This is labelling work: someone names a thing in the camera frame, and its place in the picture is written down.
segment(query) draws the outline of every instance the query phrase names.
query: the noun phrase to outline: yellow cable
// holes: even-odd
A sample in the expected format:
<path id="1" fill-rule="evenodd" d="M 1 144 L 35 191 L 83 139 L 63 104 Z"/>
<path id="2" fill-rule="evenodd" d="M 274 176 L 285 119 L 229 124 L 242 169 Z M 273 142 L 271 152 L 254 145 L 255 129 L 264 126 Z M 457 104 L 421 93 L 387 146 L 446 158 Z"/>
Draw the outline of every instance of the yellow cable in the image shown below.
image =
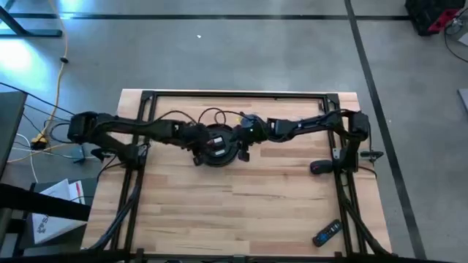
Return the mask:
<path id="1" fill-rule="evenodd" d="M 61 29 L 62 29 L 62 32 L 63 32 L 63 35 L 64 35 L 64 40 L 65 40 L 65 52 L 64 52 L 63 58 L 67 58 L 67 54 L 68 54 L 68 36 L 67 36 L 67 30 L 65 29 L 64 21 L 60 18 L 60 14 L 57 11 L 57 8 L 56 8 L 55 4 L 52 2 L 52 0 L 48 0 L 48 1 L 49 1 L 49 4 L 50 4 L 50 7 L 52 7 L 52 10 L 56 14 L 56 16 L 58 18 L 58 21 L 60 21 L 60 26 L 61 26 Z M 60 71 L 58 71 L 58 77 L 57 77 L 57 92 L 56 92 L 55 107 L 53 108 L 52 113 L 50 114 L 50 116 L 48 118 L 49 121 L 45 124 L 45 127 L 42 130 L 41 134 L 37 135 L 38 140 L 40 140 L 40 138 L 44 137 L 44 134 L 46 134 L 46 131 L 50 126 L 50 123 L 51 123 L 51 120 L 53 119 L 53 116 L 56 114 L 57 105 L 59 105 L 60 82 L 61 82 L 61 76 L 63 75 L 64 66 L 65 66 L 65 63 L 61 62 Z"/>
<path id="2" fill-rule="evenodd" d="M 28 158 L 28 157 L 30 157 L 30 156 L 33 156 L 34 154 L 42 153 L 42 152 L 44 152 L 44 151 L 46 151 L 46 150 L 52 150 L 52 149 L 57 149 L 57 148 L 61 148 L 61 147 L 64 147 L 64 146 L 71 146 L 71 145 L 73 145 L 73 144 L 65 144 L 65 143 L 64 143 L 64 144 L 60 144 L 60 145 L 55 145 L 55 146 L 46 148 L 46 149 L 41 150 L 41 151 L 37 151 L 37 152 L 30 153 L 29 155 L 24 156 L 24 157 L 21 157 L 21 158 L 18 158 L 18 159 L 9 160 L 9 161 L 7 161 L 7 163 L 8 163 L 8 164 L 11 164 L 12 162 L 24 160 L 24 159 L 26 159 L 26 158 Z"/>

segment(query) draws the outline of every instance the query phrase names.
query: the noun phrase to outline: red object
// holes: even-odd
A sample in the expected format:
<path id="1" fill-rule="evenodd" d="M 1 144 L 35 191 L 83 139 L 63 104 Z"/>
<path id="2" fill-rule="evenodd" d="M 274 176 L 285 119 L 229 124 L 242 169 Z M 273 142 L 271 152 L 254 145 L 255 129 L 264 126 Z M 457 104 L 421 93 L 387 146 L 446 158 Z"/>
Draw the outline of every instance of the red object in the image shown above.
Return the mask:
<path id="1" fill-rule="evenodd" d="M 447 23 L 454 19 L 456 16 L 456 13 L 459 11 L 459 9 L 447 9 L 445 10 L 439 18 L 429 27 L 428 31 L 432 32 L 441 32 Z"/>
<path id="2" fill-rule="evenodd" d="M 78 192 L 78 196 L 80 198 L 78 198 L 78 201 L 80 202 L 81 204 L 81 191 L 80 191 L 80 185 L 78 184 L 78 182 L 75 183 L 75 186 L 76 186 L 76 191 Z"/>

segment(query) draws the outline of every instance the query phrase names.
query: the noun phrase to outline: desk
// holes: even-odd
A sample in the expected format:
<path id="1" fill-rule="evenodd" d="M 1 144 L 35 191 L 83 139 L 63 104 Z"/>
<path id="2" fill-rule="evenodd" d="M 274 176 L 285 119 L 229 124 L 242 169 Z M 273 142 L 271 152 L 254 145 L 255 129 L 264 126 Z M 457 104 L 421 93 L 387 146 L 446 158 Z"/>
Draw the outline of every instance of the desk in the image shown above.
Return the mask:
<path id="1" fill-rule="evenodd" d="M 123 90 L 117 114 L 136 118 L 142 90 Z M 354 93 L 340 93 L 341 108 L 359 110 Z M 197 119 L 207 107 L 255 113 L 261 118 L 307 118 L 321 114 L 318 100 L 158 96 L 156 117 L 182 110 Z M 214 113 L 203 123 L 213 123 Z M 185 120 L 178 114 L 168 118 Z M 238 116 L 227 115 L 227 124 Z M 131 142 L 131 136 L 115 134 Z M 195 167 L 190 152 L 153 143 L 148 152 L 132 251 L 145 254 L 333 256 L 344 252 L 342 232 L 321 248 L 311 238 L 340 218 L 332 174 L 313 177 L 309 163 L 329 159 L 326 131 L 286 143 L 264 142 L 250 149 L 250 162 L 235 160 L 223 168 Z M 390 241 L 374 175 L 354 175 L 361 217 L 384 248 Z M 93 245 L 113 220 L 124 171 L 109 169 L 99 179 L 83 247 Z M 119 248 L 124 246 L 123 224 Z M 355 231 L 351 229 L 357 250 Z"/>

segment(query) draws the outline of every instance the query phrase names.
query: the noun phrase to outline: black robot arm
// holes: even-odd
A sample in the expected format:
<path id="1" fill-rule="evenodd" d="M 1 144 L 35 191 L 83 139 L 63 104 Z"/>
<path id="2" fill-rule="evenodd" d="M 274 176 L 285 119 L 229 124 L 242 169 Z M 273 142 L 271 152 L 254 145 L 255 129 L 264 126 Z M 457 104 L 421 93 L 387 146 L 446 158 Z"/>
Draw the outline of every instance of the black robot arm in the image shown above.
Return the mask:
<path id="1" fill-rule="evenodd" d="M 342 117 L 348 118 L 347 130 L 341 122 Z M 334 167 L 357 171 L 359 145 L 369 136 L 369 118 L 362 112 L 337 110 L 299 121 L 269 118 L 266 122 L 256 115 L 244 115 L 241 124 L 234 127 L 231 140 L 238 142 L 239 159 L 249 161 L 248 149 L 254 143 L 267 140 L 286 142 L 297 135 L 328 130 L 336 132 L 347 140 L 347 145 L 340 150 Z M 317 170 L 317 174 L 331 172 L 331 165 L 328 167 L 329 169 Z"/>
<path id="2" fill-rule="evenodd" d="M 140 122 L 107 113 L 93 112 L 74 115 L 70 121 L 67 136 L 73 143 L 89 142 L 99 146 L 100 148 L 91 153 L 101 160 L 105 153 L 114 153 L 122 163 L 138 165 L 140 147 L 124 144 L 110 136 L 108 132 L 148 136 L 157 142 L 186 148 L 193 152 L 196 165 L 203 163 L 203 151 L 222 147 L 210 140 L 207 128 L 201 123 L 162 119 Z"/>

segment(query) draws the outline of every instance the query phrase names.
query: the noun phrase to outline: concrete floor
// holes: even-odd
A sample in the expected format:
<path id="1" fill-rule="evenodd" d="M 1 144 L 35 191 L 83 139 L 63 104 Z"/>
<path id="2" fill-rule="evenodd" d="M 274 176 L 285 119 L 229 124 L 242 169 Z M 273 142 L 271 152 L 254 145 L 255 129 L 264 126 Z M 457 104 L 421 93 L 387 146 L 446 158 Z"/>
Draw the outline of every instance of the concrete floor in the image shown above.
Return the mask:
<path id="1" fill-rule="evenodd" d="M 404 0 L 352 0 L 352 4 L 356 15 L 406 13 Z M 346 15 L 342 0 L 61 0 L 57 5 L 62 12 L 106 14 Z M 10 12 L 51 10 L 46 0 L 17 0 Z M 28 28 L 59 27 L 55 20 L 19 21 Z M 64 22 L 70 64 L 62 80 L 60 105 L 73 112 L 114 113 L 123 88 L 353 91 L 371 116 L 374 148 L 384 150 L 345 20 Z M 410 22 L 359 21 L 358 25 L 427 256 L 465 262 L 468 121 L 456 90 L 467 88 L 468 64 L 449 54 L 442 35 L 419 37 Z M 468 58 L 468 47 L 451 44 Z M 0 81 L 52 102 L 63 50 L 60 39 L 0 39 Z M 28 103 L 50 110 L 33 99 Z M 26 114 L 42 126 L 45 115 L 29 108 Z M 27 137 L 37 133 L 26 120 L 19 131 Z M 10 158 L 23 154 L 14 151 Z M 40 181 L 94 177 L 100 166 L 89 161 L 80 167 L 50 156 L 35 156 L 34 161 Z M 413 256 L 386 158 L 379 160 L 376 170 L 393 250 Z M 33 181 L 29 162 L 9 165 L 2 181 L 29 187 Z"/>

